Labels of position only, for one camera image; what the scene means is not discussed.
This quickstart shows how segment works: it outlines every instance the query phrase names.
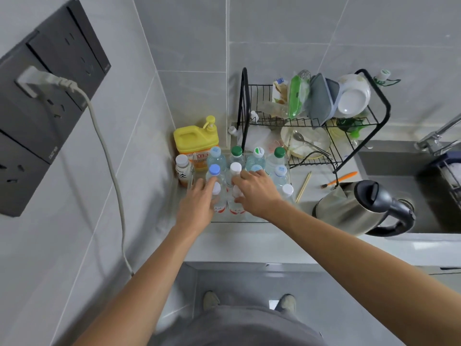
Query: chrome faucet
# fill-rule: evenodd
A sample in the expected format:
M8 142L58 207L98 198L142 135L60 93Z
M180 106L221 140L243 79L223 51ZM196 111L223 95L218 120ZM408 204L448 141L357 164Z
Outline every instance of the chrome faucet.
M446 133L453 126L458 124L461 121L461 114L454 117L452 120L448 121L443 127L439 128L437 131L431 132L421 141L416 142L415 146L419 150L427 150L432 155L442 155L449 149L453 148L455 145L461 143L461 139L453 141L450 144L443 145L440 141L442 135Z

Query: orange brush handle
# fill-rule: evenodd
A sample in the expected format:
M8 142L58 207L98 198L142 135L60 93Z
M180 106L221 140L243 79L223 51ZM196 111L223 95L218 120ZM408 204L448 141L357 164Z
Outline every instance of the orange brush handle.
M354 171L353 173L347 173L345 174L344 176L338 178L338 182L342 182L344 181L345 179L349 179L351 177L354 177L356 174L358 174L357 171ZM334 181L331 181L328 185L331 186L331 185L334 185L336 183L336 180Z

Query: beige shoe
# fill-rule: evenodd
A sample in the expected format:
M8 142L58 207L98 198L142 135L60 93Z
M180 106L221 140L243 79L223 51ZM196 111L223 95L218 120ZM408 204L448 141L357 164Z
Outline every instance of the beige shoe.
M279 303L277 304L276 310L286 309L287 311L295 314L296 313L296 299L293 295L285 294L280 299Z
M203 310L208 311L213 307L219 306L221 302L213 291L207 291L203 296Z

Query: stainless steel kettle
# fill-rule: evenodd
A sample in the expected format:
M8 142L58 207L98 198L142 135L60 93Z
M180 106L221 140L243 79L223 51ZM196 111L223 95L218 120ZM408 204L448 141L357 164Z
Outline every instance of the stainless steel kettle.
M378 237L407 232L416 219L412 209L371 180L340 183L315 205L312 215L354 236L366 233ZM393 226L379 227L388 216L399 221Z

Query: detergent bottle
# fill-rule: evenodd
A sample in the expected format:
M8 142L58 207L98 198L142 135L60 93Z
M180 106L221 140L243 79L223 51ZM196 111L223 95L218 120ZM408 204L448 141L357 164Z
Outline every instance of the detergent bottle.
M176 148L181 154L186 154L192 160L195 153L193 164L197 171L208 168L206 159L210 149L219 144L218 130L214 122L214 116L209 115L203 128L186 126L176 129L173 133Z

